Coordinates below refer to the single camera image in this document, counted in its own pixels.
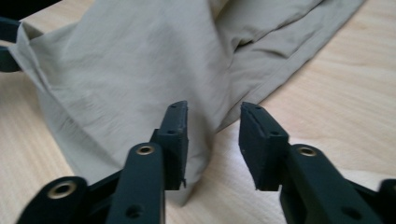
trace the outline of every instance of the wrinkled fabric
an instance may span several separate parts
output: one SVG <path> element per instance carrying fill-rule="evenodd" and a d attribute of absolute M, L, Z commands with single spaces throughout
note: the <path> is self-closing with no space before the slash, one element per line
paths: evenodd
<path fill-rule="evenodd" d="M 217 131 L 259 103 L 322 48 L 363 0 L 96 0 L 47 34 L 20 27 L 11 53 L 37 86 L 55 140 L 93 183 L 147 142 L 166 107 L 189 102 L 188 187 Z"/>

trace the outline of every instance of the wooden surface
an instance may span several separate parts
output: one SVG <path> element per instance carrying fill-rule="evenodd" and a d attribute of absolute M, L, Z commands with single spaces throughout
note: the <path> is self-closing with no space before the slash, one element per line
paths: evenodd
<path fill-rule="evenodd" d="M 26 20 L 48 32 L 78 21 L 92 0 L 63 0 Z M 396 2 L 368 0 L 332 41 L 261 103 L 290 142 L 321 149 L 347 178 L 372 189 L 396 177 Z M 218 134 L 213 158 L 168 223 L 282 223 L 276 192 L 254 186 L 237 145 L 239 123 Z M 54 178 L 71 175 L 23 73 L 0 74 L 0 222 Z"/>

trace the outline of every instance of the screw hole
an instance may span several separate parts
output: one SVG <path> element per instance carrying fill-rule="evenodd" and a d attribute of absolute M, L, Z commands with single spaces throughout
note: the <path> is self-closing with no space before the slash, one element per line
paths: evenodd
<path fill-rule="evenodd" d="M 62 199 L 72 194 L 77 188 L 75 182 L 67 180 L 49 190 L 47 196 L 51 199 Z"/>
<path fill-rule="evenodd" d="M 131 218 L 131 219 L 135 219 L 135 218 L 139 218 L 143 215 L 143 206 L 139 205 L 139 204 L 134 204 L 131 205 L 125 212 L 125 216 Z"/>
<path fill-rule="evenodd" d="M 360 213 L 358 210 L 356 210 L 356 209 L 354 209 L 354 208 L 352 208 L 352 207 L 342 207 L 342 208 L 341 208 L 341 211 L 342 211 L 345 215 L 347 215 L 347 216 L 349 216 L 349 217 L 352 217 L 352 218 L 355 219 L 355 220 L 361 219 L 361 213 Z"/>
<path fill-rule="evenodd" d="M 136 153 L 142 156 L 148 155 L 154 152 L 154 147 L 140 147 Z"/>
<path fill-rule="evenodd" d="M 314 157 L 317 156 L 317 152 L 314 151 L 313 149 L 309 148 L 309 147 L 299 147 L 298 151 L 300 152 L 300 154 L 302 154 L 303 156 L 308 156 L 308 157 Z"/>

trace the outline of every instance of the beige cloth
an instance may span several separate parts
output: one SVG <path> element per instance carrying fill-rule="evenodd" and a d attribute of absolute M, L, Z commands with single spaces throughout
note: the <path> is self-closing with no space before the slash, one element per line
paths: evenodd
<path fill-rule="evenodd" d="M 167 195 L 184 203 L 240 103 L 284 83 L 362 2 L 96 0 L 57 31 L 24 24 L 10 50 L 70 166 L 91 183 L 121 169 L 166 107 L 187 100 L 188 187 Z"/>

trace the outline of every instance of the brass insert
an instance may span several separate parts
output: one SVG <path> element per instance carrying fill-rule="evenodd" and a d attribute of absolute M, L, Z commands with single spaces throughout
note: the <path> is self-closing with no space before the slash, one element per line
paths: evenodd
<path fill-rule="evenodd" d="M 76 183 L 71 180 L 67 180 L 57 184 L 55 187 L 50 189 L 47 196 L 51 199 L 61 199 L 69 196 L 76 189 L 77 189 Z"/>
<path fill-rule="evenodd" d="M 150 146 L 145 146 L 145 147 L 140 147 L 136 153 L 142 156 L 146 156 L 148 154 L 151 154 L 154 152 L 154 147 L 150 147 Z"/>
<path fill-rule="evenodd" d="M 317 156 L 317 152 L 314 149 L 309 148 L 309 147 L 299 147 L 297 150 L 303 156 L 308 156 L 308 157 Z"/>

